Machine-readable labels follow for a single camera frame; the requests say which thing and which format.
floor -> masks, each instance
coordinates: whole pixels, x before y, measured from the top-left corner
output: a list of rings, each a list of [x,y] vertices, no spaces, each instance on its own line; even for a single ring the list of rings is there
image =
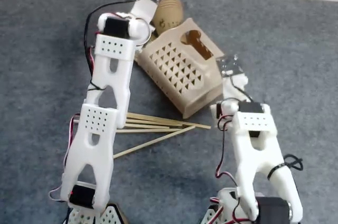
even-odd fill
[[[0,0],[1,223],[61,223],[65,216],[67,206],[49,200],[47,193],[61,182],[68,121],[80,110],[89,82],[82,47],[85,18],[111,1],[117,0]],[[282,152],[304,159],[304,171],[293,171],[304,207],[302,223],[335,223],[338,3],[182,1],[185,17],[192,17],[222,51],[242,60],[247,91],[271,106]],[[137,65],[130,90],[130,111],[181,118]],[[208,108],[190,121],[211,124]],[[114,151],[156,136],[118,135]],[[232,186],[214,177],[220,155],[221,133],[195,129],[119,158],[111,200],[131,224],[197,224],[208,198]],[[229,136],[223,168],[236,172]],[[262,175],[254,186],[275,195]]]

lattice basket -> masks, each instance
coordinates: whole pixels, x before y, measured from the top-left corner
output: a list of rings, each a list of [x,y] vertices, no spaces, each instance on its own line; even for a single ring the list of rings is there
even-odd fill
[[[223,52],[188,18],[148,44],[135,61],[188,118],[222,94]]]

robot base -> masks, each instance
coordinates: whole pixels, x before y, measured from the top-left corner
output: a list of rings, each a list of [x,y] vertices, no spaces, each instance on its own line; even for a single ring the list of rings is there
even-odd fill
[[[121,212],[118,205],[109,203],[106,210],[101,214],[100,221],[94,220],[93,215],[87,215],[83,212],[73,209],[69,214],[68,224],[129,224],[125,215]]]

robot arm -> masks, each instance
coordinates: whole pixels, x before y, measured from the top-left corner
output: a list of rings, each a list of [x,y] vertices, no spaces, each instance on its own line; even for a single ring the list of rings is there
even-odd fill
[[[248,79],[236,61],[222,60],[219,66],[224,77],[224,100],[218,104],[218,107],[212,106],[211,110],[216,116],[220,113],[232,116],[231,122],[227,123],[226,127],[231,134],[238,167],[237,188],[234,192],[237,199],[240,199],[239,211],[245,213],[244,218],[249,218],[251,221],[259,220],[258,223],[263,224],[266,209],[271,215],[277,209],[274,204],[278,207],[282,204],[285,206],[282,207],[282,211],[287,209],[287,216],[284,215],[280,219],[281,222],[274,221],[274,223],[300,222],[303,217],[302,204],[290,168],[284,165],[285,161],[278,144],[277,128],[270,113],[270,107],[254,102],[250,96],[245,94],[244,86]],[[270,199],[268,206],[261,206],[264,203],[261,203],[261,198],[257,197],[254,192],[252,183],[257,172],[268,177],[280,196],[280,199],[264,198],[264,202]],[[229,197],[227,190],[219,193],[224,209],[229,209],[227,197]]]
[[[113,144],[117,128],[123,128],[129,105],[129,82],[135,51],[151,35],[150,20],[160,0],[137,0],[130,13],[103,14],[98,21],[93,75],[81,108],[78,130],[69,148],[62,175],[61,199],[87,214],[101,213],[109,201],[114,168]],[[118,60],[115,72],[110,60]],[[99,107],[104,89],[111,86],[116,108]],[[91,165],[96,184],[78,181]]]

wooden skewer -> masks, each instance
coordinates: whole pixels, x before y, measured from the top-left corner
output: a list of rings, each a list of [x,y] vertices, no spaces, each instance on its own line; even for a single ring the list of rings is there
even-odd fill
[[[138,125],[138,124],[125,124],[125,127],[133,128],[149,128],[149,129],[169,129],[169,126],[160,126],[160,125]]]
[[[148,142],[146,142],[146,143],[144,143],[144,144],[141,144],[141,145],[132,147],[132,148],[130,148],[130,149],[128,149],[128,150],[125,150],[125,151],[122,151],[122,152],[120,152],[120,153],[118,153],[118,154],[115,154],[115,155],[114,155],[114,159],[119,158],[119,157],[121,157],[121,156],[123,156],[123,155],[126,155],[126,154],[130,154],[130,153],[132,153],[132,152],[134,152],[134,151],[137,151],[137,150],[140,150],[140,149],[142,149],[142,148],[144,148],[144,147],[147,147],[147,146],[156,144],[156,143],[158,143],[158,142],[160,142],[160,141],[163,141],[163,140],[165,140],[165,139],[171,138],[171,137],[176,136],[176,135],[178,135],[178,134],[185,133],[185,132],[187,132],[188,130],[191,130],[191,129],[194,129],[194,128],[195,128],[195,126],[189,126],[189,127],[184,128],[184,129],[182,129],[182,130],[178,130],[177,132],[169,133],[169,134],[164,135],[164,136],[162,136],[162,137],[153,139],[152,141],[148,141]]]
[[[127,117],[137,118],[137,119],[142,119],[142,120],[150,120],[150,121],[178,123],[178,124],[196,126],[196,127],[205,128],[205,129],[211,128],[211,126],[209,125],[201,125],[201,124],[195,124],[195,123],[190,123],[190,122],[185,122],[185,121],[178,121],[178,120],[167,119],[167,118],[162,118],[162,117],[154,117],[154,116],[149,116],[149,115],[141,115],[141,114],[130,113],[130,112],[127,114]]]
[[[168,126],[182,126],[183,124],[177,124],[172,122],[161,122],[161,121],[149,121],[149,120],[139,120],[139,119],[127,119],[128,123],[135,124],[148,124],[148,125],[168,125]]]
[[[169,133],[177,132],[181,129],[118,129],[117,133]]]

